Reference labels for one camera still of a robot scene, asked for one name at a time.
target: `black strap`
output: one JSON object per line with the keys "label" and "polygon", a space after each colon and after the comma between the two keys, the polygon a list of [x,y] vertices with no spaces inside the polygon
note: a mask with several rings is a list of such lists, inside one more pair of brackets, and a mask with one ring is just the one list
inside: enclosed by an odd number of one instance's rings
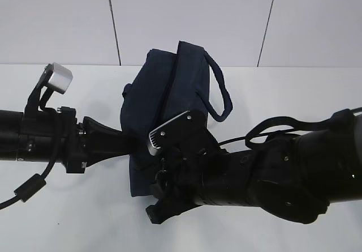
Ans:
{"label": "black strap", "polygon": [[355,119],[354,116],[355,110],[343,109],[338,112],[335,112],[329,119],[321,122],[302,122],[298,121],[291,117],[280,116],[273,117],[267,120],[262,121],[256,127],[254,127],[246,136],[245,136],[245,145],[250,149],[262,150],[266,146],[269,146],[270,143],[276,143],[275,141],[265,142],[265,143],[253,143],[251,139],[258,137],[261,132],[264,130],[273,127],[273,126],[291,126],[294,131],[319,131],[330,129],[335,132],[339,130],[353,128],[353,122]]}
{"label": "black strap", "polygon": [[205,58],[207,63],[210,65],[211,69],[213,70],[216,81],[219,84],[219,89],[221,91],[222,99],[224,102],[224,111],[222,112],[222,114],[221,115],[217,114],[213,106],[210,104],[209,99],[203,94],[201,89],[196,88],[196,92],[202,99],[205,107],[207,108],[210,115],[215,119],[215,121],[222,122],[227,118],[227,116],[229,116],[229,114],[232,111],[231,98],[225,87],[225,80],[220,67],[206,51],[205,51]]}
{"label": "black strap", "polygon": [[291,126],[295,130],[301,131],[317,131],[325,130],[330,126],[331,119],[327,119],[321,122],[302,122],[298,121],[291,117],[280,116],[273,117],[262,121],[256,127],[254,127],[249,133],[245,136],[245,145],[250,149],[262,150],[266,147],[267,142],[265,143],[253,143],[251,140],[258,136],[264,130],[273,127],[273,126]]}

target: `navy blue bag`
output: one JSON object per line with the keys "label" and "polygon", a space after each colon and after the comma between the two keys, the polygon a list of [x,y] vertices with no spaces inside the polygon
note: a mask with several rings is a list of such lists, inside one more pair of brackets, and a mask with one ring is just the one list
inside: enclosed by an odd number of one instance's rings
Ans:
{"label": "navy blue bag", "polygon": [[[224,111],[218,115],[209,102],[210,71],[218,82]],[[167,120],[198,109],[222,122],[232,111],[222,71],[200,46],[179,42],[177,54],[152,49],[132,84],[123,91],[120,122],[124,133],[145,141],[150,131]],[[160,157],[151,156],[146,145],[130,156],[131,195],[150,195],[149,185],[160,170]]]}

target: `white tile wall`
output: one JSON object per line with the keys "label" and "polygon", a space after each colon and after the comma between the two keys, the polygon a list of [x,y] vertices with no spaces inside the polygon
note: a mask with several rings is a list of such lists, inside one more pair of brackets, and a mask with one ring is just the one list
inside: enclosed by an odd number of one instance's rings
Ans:
{"label": "white tile wall", "polygon": [[272,0],[112,0],[123,65],[151,48],[203,46],[222,66],[256,66]]}
{"label": "white tile wall", "polygon": [[117,65],[108,0],[0,0],[0,63]]}
{"label": "white tile wall", "polygon": [[362,0],[274,0],[260,66],[362,66]]}

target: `black cable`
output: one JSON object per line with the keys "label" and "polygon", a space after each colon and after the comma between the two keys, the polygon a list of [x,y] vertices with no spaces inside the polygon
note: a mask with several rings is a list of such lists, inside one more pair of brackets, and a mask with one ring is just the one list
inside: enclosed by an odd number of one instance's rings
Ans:
{"label": "black cable", "polygon": [[[297,131],[297,129],[286,129],[286,130],[265,132],[265,133],[257,134],[253,138],[274,135],[275,133],[284,134],[284,133],[289,133],[289,132],[294,132],[294,131]],[[219,146],[223,146],[224,144],[227,144],[227,143],[233,143],[233,142],[237,142],[237,141],[240,141],[240,140],[245,140],[245,138],[246,138],[246,136],[237,137],[237,138],[233,138],[233,139],[230,139],[230,140],[224,140],[223,142],[219,143]]]}
{"label": "black cable", "polygon": [[[53,116],[54,118],[54,144],[53,144],[53,151],[51,153],[51,157],[49,159],[49,162],[46,166],[46,168],[44,169],[43,173],[41,174],[41,177],[43,179],[45,179],[50,171],[52,170],[56,160],[57,160],[57,156],[58,156],[58,150],[59,147],[61,145],[61,120],[59,118],[59,115],[57,113],[57,111],[53,108],[46,108],[45,105],[47,103],[47,101],[50,99],[50,96],[53,94],[53,90],[51,89],[47,89],[45,91],[45,93],[43,94],[41,100],[40,100],[40,104],[39,107],[42,111],[44,112],[48,112],[50,115]],[[21,200],[20,196],[15,195],[13,198],[10,198],[9,200],[6,200],[2,203],[0,203],[0,210],[7,208],[13,204],[15,204],[16,202],[18,202],[19,200]]]}
{"label": "black cable", "polygon": [[14,196],[13,198],[10,198],[9,200],[6,200],[2,203],[0,203],[0,210],[4,209],[4,208],[7,208],[13,204],[15,204],[17,201],[20,200],[20,197],[18,197],[17,195]]}
{"label": "black cable", "polygon": [[362,107],[361,108],[356,108],[356,109],[351,109],[352,113],[358,113],[358,112],[362,112]]}
{"label": "black cable", "polygon": [[41,176],[43,178],[46,178],[48,176],[48,174],[50,173],[50,171],[52,170],[57,157],[58,157],[58,150],[59,147],[61,145],[61,122],[59,119],[59,115],[57,113],[57,111],[53,108],[43,108],[42,109],[44,112],[48,112],[49,114],[53,115],[54,118],[54,144],[53,144],[53,151],[51,153],[49,162],[46,166],[46,168],[44,169],[43,173],[41,174]]}
{"label": "black cable", "polygon": [[53,94],[53,90],[47,88],[46,91],[44,92],[42,98],[40,99],[39,102],[39,107],[43,112],[48,112],[50,115],[53,116],[53,121],[54,121],[54,144],[53,144],[53,151],[51,153],[49,162],[46,166],[46,168],[44,169],[43,173],[41,174],[41,176],[45,179],[48,174],[50,173],[50,171],[52,170],[56,160],[57,160],[57,156],[58,156],[58,150],[59,147],[61,145],[61,121],[59,119],[59,115],[57,113],[57,111],[53,108],[46,108],[45,105],[48,102],[48,100],[50,99],[51,95]]}

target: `cylindrical joint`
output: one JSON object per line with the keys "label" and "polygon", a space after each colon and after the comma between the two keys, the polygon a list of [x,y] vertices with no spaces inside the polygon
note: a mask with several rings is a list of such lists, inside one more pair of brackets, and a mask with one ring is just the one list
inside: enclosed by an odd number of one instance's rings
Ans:
{"label": "cylindrical joint", "polygon": [[304,183],[330,203],[362,199],[362,118],[353,129],[316,131],[295,140]]}
{"label": "cylindrical joint", "polygon": [[250,206],[247,185],[254,151],[216,156],[203,167],[194,203],[198,205]]}
{"label": "cylindrical joint", "polygon": [[0,110],[0,160],[16,160],[22,112]]}

